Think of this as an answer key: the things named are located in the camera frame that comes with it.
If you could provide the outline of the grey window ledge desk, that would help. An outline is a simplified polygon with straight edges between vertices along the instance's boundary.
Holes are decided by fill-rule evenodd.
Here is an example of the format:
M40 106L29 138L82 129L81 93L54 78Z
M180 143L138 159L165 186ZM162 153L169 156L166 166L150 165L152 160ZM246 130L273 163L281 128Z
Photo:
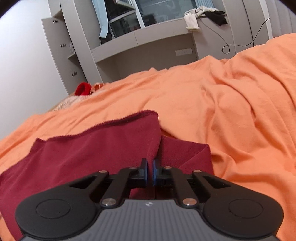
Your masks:
M192 48L189 55L175 51ZM154 24L115 38L93 49L92 56L103 82L114 82L133 73L169 69L197 61L192 33L183 19Z

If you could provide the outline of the orange bed sheet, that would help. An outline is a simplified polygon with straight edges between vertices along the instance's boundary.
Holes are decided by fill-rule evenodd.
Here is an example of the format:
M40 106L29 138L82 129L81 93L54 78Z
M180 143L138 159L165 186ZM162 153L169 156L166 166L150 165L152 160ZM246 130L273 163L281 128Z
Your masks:
M76 135L154 111L164 136L207 144L213 174L277 200L281 240L295 240L295 34L108 83L69 108L34 115L1 141L1 174L37 139Z

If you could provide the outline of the left light blue curtain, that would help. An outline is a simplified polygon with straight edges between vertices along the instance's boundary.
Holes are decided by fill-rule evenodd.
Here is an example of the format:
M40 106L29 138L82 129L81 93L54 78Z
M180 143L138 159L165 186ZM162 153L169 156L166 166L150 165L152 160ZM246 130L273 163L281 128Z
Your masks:
M106 38L108 34L108 16L106 11L106 5L104 0L92 0L95 13L97 15L101 32L99 34L100 38Z

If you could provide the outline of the white garment on ledge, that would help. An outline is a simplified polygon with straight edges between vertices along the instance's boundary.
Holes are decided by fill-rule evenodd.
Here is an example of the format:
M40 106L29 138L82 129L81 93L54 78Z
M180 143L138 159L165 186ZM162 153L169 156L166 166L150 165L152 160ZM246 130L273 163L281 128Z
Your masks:
M206 12L218 11L217 8L210 8L206 6L199 6L194 9L190 9L184 13L184 20L187 24L186 29L188 31L199 31L200 27L198 25L197 19Z

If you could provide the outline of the dark red knit sweater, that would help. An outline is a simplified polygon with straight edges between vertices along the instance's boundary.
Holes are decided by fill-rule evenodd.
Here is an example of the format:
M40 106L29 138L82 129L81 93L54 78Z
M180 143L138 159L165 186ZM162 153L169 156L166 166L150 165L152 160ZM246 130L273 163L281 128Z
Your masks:
M9 232L15 240L22 238L15 210L30 195L100 170L115 174L138 166L142 159L149 164L158 159L186 174L196 169L214 172L210 147L164 136L154 111L140 111L76 135L37 139L27 156L1 174L1 214Z

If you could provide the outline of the white wall socket plate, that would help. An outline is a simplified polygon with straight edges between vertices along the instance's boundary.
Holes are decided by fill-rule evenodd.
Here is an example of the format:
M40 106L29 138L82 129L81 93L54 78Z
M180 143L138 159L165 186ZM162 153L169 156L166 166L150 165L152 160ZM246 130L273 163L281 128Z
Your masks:
M175 51L176 56L183 56L183 55L189 55L192 54L192 48L187 48L187 49L181 49L181 50L176 50Z

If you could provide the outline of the window with white frame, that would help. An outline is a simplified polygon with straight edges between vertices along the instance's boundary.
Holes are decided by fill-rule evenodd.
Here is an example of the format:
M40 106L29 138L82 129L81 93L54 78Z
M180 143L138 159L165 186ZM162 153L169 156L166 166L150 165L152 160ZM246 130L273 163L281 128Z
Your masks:
M178 19L199 6L214 8L212 1L105 1L108 16L106 43L129 32L168 20Z

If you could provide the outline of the grey wardrobe cabinet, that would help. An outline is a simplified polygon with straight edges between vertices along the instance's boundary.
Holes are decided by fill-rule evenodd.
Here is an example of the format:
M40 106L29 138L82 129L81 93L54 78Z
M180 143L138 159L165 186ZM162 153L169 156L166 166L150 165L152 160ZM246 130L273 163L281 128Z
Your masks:
M92 56L100 45L100 25L92 1L48 1L51 17L42 19L45 36L69 94L81 82L101 83Z

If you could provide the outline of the black garment on ledge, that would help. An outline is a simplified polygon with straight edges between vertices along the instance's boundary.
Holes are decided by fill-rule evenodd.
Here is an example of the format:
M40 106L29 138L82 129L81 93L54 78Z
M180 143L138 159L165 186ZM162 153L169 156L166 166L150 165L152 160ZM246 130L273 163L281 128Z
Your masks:
M218 26L227 25L224 11L206 11L204 15Z

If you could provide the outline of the bright red cloth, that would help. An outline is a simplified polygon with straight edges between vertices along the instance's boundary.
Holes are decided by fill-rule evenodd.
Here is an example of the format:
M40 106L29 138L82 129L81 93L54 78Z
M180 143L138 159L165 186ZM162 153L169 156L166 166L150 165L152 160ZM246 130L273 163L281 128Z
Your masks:
M91 94L92 85L87 82L81 82L76 90L74 95L75 96L87 96Z

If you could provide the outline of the patterned pink pillow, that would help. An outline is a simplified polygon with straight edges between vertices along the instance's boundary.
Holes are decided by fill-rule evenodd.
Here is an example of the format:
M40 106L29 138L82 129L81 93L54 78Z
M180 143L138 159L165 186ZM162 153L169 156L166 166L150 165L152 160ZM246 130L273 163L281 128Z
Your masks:
M68 96L67 98L65 98L64 100L59 102L56 106L51 108L49 111L58 111L61 109L69 108L70 106L72 106L80 101L83 101L83 100L87 99L88 97L90 97L90 95Z

